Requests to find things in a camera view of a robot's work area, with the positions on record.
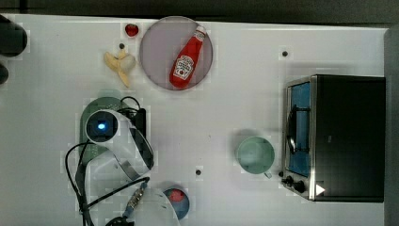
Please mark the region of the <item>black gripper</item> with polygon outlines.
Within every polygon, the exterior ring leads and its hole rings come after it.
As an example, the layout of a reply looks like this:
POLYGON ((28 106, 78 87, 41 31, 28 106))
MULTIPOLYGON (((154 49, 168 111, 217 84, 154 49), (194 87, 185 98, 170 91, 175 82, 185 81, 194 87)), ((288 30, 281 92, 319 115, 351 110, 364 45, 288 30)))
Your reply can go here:
POLYGON ((119 113, 127 117, 144 137, 147 136, 147 111, 145 108, 125 107, 120 109, 119 113))

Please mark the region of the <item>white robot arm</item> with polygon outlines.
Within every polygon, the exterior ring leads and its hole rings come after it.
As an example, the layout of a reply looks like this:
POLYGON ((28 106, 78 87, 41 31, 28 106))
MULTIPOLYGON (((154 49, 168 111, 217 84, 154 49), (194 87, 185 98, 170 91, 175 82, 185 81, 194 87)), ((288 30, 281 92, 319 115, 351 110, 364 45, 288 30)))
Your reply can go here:
POLYGON ((97 110, 88 117, 85 133, 103 150, 84 167, 89 226, 181 226, 166 194, 149 185, 152 147, 127 117, 97 110))

